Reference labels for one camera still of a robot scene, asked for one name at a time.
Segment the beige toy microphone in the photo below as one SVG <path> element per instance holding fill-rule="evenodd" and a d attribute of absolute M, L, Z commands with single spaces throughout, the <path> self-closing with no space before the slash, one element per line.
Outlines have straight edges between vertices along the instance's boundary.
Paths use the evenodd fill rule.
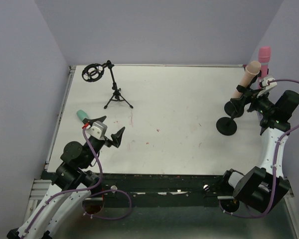
<path fill-rule="evenodd" d="M 242 77 L 238 85 L 246 88 L 250 84 L 251 80 L 258 75 L 260 69 L 261 63 L 259 61 L 251 61 L 245 67 L 244 76 Z"/>

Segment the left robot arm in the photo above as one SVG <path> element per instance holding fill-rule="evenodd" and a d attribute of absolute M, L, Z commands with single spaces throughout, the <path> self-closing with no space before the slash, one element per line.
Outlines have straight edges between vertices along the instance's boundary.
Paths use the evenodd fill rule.
<path fill-rule="evenodd" d="M 60 157 L 62 163 L 56 169 L 45 196 L 26 222 L 10 230 L 7 238 L 51 239 L 75 207 L 101 191 L 103 174 L 95 174 L 88 167 L 93 160 L 100 163 L 98 153 L 103 146 L 120 146 L 125 128 L 107 138 L 105 116 L 90 119 L 82 110 L 77 112 L 77 116 L 83 123 L 85 144 L 72 141 L 65 145 Z"/>

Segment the pink toy microphone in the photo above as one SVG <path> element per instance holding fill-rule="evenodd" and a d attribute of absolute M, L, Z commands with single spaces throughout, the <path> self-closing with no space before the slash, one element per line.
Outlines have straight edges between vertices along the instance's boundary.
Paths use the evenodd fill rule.
<path fill-rule="evenodd" d="M 258 87 L 260 87 L 260 81 L 268 75 L 268 64 L 271 58 L 271 47 L 263 46 L 259 49 L 258 61 L 261 63 L 260 74 L 258 77 Z"/>

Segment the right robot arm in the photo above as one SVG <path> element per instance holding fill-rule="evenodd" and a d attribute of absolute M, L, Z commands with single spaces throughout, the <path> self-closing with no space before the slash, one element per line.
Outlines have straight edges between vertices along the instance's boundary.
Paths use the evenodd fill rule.
<path fill-rule="evenodd" d="M 288 136 L 293 131 L 288 120 L 299 105 L 299 94 L 286 90 L 276 103 L 272 103 L 269 92 L 264 89 L 253 90 L 238 85 L 237 90 L 241 95 L 226 103 L 228 116 L 220 118 L 216 128 L 222 135 L 233 135 L 237 130 L 234 119 L 243 114 L 245 105 L 249 105 L 248 112 L 256 111 L 262 115 L 262 152 L 259 165 L 247 174 L 234 169 L 224 173 L 222 185 L 233 189 L 233 199 L 227 201 L 224 209 L 231 214 L 242 202 L 265 215 L 290 189 L 283 176 L 282 160 Z"/>

